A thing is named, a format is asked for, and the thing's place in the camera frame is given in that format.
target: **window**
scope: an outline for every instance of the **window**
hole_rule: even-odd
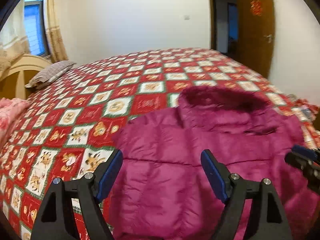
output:
[[[24,24],[31,54],[47,56],[48,46],[44,31],[43,0],[24,1]]]

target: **magenta puffer jacket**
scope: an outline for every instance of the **magenta puffer jacket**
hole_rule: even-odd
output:
[[[284,162],[294,144],[304,144],[299,120],[251,92],[187,88],[179,107],[129,121],[114,141],[124,154],[109,214],[117,240],[210,239],[224,205],[201,167],[204,149],[244,179],[270,178],[294,238],[306,233],[318,196]],[[242,239],[250,206],[247,201],[235,239]]]

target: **door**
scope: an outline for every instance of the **door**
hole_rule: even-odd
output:
[[[237,6],[236,59],[268,78],[275,37],[273,0],[237,0]]]

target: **curtain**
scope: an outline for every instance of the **curtain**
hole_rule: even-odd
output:
[[[63,45],[59,22],[56,15],[55,0],[44,0],[44,27],[53,63],[68,60]]]
[[[30,49],[24,26],[24,0],[21,0],[0,32],[0,78],[25,53],[30,53]]]

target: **bedspread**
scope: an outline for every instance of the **bedspread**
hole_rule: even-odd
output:
[[[268,80],[207,49],[168,49],[110,57],[70,70],[32,94],[31,106],[0,153],[0,200],[25,240],[41,200],[55,177],[79,178],[108,159],[113,133],[140,114],[177,106],[188,86],[209,85],[256,92],[281,114],[296,114],[308,147],[317,132],[298,107]],[[110,200],[101,209],[108,221]],[[81,239],[88,235],[73,200]]]

